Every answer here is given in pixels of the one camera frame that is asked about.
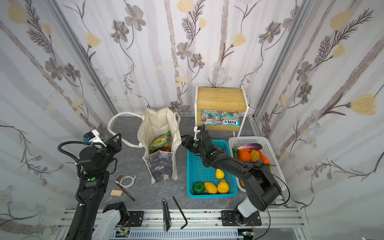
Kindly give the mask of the green candy bag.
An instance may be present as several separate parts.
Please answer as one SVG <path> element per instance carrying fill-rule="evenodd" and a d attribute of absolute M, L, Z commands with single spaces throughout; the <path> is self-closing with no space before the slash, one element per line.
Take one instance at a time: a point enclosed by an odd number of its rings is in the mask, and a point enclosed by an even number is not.
<path fill-rule="evenodd" d="M 171 131 L 168 131 L 166 134 L 158 136 L 156 139 L 153 140 L 149 149 L 152 151 L 155 151 L 155 150 L 158 150 L 161 148 L 168 148 L 169 147 L 169 138 L 171 136 L 172 136 Z"/>

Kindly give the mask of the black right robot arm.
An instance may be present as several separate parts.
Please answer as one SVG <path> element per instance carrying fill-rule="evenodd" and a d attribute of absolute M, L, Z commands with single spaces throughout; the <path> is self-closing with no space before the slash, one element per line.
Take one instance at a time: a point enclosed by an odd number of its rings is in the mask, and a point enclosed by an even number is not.
<path fill-rule="evenodd" d="M 205 126 L 198 127 L 198 131 L 196 137 L 181 136 L 182 145 L 199 156 L 204 167 L 228 172 L 245 185 L 247 197 L 234 208 L 229 221 L 244 225 L 254 213 L 266 211 L 282 193 L 281 186 L 277 182 L 281 178 L 272 174 L 263 163 L 244 163 L 214 147 Z"/>

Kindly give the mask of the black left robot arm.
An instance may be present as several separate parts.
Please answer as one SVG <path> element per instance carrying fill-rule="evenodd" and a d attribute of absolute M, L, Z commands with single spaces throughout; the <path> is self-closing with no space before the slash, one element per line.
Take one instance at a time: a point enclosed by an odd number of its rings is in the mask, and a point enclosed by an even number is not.
<path fill-rule="evenodd" d="M 122 150 L 122 135 L 115 134 L 106 142 L 98 140 L 93 132 L 84 135 L 79 142 L 85 145 L 78 157 L 63 150 L 58 145 L 58 151 L 75 161 L 79 187 L 75 193 L 78 202 L 71 226 L 66 235 L 67 240 L 108 240 L 116 226 L 124 226 L 131 216 L 123 202 L 110 204 L 103 210 L 101 221 L 96 224 L 99 206 L 106 193 L 110 172 L 107 170 L 111 163 L 116 163 L 115 155 Z"/>

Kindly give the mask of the beige canvas tote bag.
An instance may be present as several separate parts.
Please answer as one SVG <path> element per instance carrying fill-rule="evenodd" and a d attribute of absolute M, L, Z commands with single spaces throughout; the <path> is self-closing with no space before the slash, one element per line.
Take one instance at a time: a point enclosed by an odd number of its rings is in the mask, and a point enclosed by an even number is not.
<path fill-rule="evenodd" d="M 138 145 L 125 139 L 122 142 L 132 148 L 144 148 L 143 160 L 150 172 L 152 184 L 178 179 L 176 151 L 182 143 L 179 130 L 181 117 L 169 108 L 159 111 L 146 109 L 143 115 L 122 112 L 111 118 L 108 131 L 115 135 L 112 125 L 122 116 L 135 116 L 142 120 L 138 130 Z"/>

